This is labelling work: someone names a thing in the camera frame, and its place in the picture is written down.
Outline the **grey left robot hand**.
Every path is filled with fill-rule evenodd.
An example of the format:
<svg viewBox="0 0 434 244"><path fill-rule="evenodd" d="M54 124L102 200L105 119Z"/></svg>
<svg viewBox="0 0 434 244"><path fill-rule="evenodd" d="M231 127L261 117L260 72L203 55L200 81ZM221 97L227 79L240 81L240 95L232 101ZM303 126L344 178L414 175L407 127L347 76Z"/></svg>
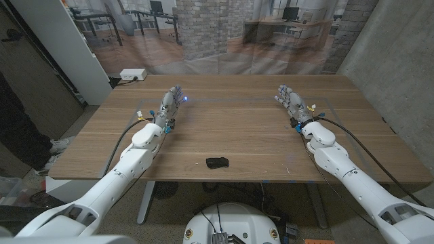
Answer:
<svg viewBox="0 0 434 244"><path fill-rule="evenodd" d="M166 127L170 121L176 118L180 105L187 100L188 98L183 95L180 85L170 88L161 100L159 110L155 115L155 124L161 128Z"/></svg>

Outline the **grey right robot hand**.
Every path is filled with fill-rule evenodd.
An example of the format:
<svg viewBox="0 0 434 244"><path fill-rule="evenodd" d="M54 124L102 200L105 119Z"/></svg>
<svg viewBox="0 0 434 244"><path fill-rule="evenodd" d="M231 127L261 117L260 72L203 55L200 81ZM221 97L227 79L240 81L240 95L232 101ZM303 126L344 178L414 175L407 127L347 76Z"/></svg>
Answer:
<svg viewBox="0 0 434 244"><path fill-rule="evenodd" d="M275 99L287 110L293 128L297 125L303 127L313 121L313 115L307 104L291 87L280 85L277 91L279 95L275 96Z"/></svg>

